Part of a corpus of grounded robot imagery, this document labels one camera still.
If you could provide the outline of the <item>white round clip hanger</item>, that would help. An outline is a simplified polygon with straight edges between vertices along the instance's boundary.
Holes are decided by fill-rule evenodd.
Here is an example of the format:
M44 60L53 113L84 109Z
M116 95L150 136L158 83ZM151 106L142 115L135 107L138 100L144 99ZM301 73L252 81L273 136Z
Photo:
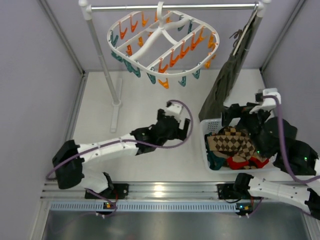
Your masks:
M220 36L208 23L157 4L154 20L144 11L133 11L115 22L106 34L111 55L129 73L146 73L152 84L169 88L169 79L184 87L187 77L200 78L209 69L220 45Z

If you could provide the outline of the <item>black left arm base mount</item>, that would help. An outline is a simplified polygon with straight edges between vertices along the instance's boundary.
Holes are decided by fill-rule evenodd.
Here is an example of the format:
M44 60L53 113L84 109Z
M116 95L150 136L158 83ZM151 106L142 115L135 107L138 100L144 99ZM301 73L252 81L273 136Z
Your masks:
M106 189L99 196L102 196L108 200L123 200L129 194L129 184L127 183L114 183L113 190Z

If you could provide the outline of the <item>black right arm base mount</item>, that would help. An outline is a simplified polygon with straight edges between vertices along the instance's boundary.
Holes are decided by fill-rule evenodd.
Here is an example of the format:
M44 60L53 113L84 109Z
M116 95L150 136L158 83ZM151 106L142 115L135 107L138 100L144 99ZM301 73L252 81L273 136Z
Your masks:
M234 190L233 183L220 183L217 185L218 198L227 203L237 203L241 200L260 200L261 197L251 196L248 193L239 193Z

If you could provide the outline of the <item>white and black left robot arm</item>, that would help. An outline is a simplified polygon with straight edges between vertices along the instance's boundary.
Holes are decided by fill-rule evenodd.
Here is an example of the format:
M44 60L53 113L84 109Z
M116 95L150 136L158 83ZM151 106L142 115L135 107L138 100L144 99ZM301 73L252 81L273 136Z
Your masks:
M94 170L94 164L148 154L158 148L166 149L167 141L188 139L192 121L185 118L180 128L181 111L159 109L156 120L155 124L111 140L87 144L77 144L73 139L66 141L52 159L58 188L67 190L79 186L91 198L108 198L115 189L111 176Z

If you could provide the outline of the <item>brown argyle sock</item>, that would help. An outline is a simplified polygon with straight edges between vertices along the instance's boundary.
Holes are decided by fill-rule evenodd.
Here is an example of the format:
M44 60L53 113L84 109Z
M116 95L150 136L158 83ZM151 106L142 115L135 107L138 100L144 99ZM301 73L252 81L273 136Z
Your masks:
M212 135L207 137L209 149L232 156L236 163L248 161L256 152L252 141L245 136Z
M218 135L246 137L247 133L244 130L239 130L232 126L226 126L219 130Z

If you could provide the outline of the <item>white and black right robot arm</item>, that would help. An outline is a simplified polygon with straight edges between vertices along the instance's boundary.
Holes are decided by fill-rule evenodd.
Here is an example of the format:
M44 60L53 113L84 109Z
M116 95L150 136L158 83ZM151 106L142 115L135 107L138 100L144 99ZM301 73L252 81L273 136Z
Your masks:
M222 125L226 127L238 118L237 127L248 133L249 139L264 157L275 157L273 165L300 183L289 186L239 173L233 189L239 195L278 200L295 206L315 219L320 218L320 156L309 144L297 140L297 128L286 120L271 116L270 110L258 109L255 103L232 104L222 110Z

